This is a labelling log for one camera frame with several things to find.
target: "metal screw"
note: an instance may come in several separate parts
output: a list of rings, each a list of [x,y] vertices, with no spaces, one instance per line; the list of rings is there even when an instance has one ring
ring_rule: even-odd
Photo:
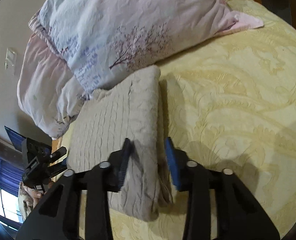
[[[108,168],[109,166],[110,166],[109,162],[102,162],[99,164],[99,167],[103,169]]]
[[[188,167],[196,167],[197,165],[198,165],[198,163],[196,163],[195,161],[188,161],[187,162]]]
[[[66,176],[66,177],[70,177],[70,176],[72,176],[74,174],[75,174],[75,172],[73,170],[66,170],[64,172],[64,176]]]
[[[229,169],[229,168],[225,168],[222,170],[222,172],[226,175],[232,175],[233,174],[233,170]]]

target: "paisley pattern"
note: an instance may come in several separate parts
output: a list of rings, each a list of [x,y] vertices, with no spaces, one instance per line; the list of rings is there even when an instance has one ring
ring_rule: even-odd
[[[206,41],[158,64],[164,131],[207,168],[232,168],[282,237],[296,222],[296,30],[253,0],[226,2],[265,27]],[[173,197],[150,223],[111,210],[114,238],[180,240],[187,194],[173,190]],[[215,238],[214,212],[212,229]]]

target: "pillowcase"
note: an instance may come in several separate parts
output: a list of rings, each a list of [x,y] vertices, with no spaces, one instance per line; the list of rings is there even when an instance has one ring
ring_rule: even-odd
[[[20,109],[52,138],[66,132],[90,98],[67,63],[51,53],[36,34],[26,48],[17,97]]]
[[[32,22],[91,93],[230,29],[235,15],[220,0],[46,0]]]

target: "blue curtain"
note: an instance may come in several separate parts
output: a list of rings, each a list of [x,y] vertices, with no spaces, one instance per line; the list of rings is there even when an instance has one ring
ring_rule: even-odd
[[[19,182],[22,180],[23,173],[24,171],[0,159],[0,189],[18,196]]]

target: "beige towel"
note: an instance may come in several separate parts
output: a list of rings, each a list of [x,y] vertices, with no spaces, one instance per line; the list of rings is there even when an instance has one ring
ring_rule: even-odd
[[[158,206],[172,201],[163,149],[160,70],[139,70],[109,91],[95,90],[84,104],[72,132],[67,164],[75,172],[90,170],[134,142],[124,186],[109,192],[110,207],[144,221],[158,217]]]

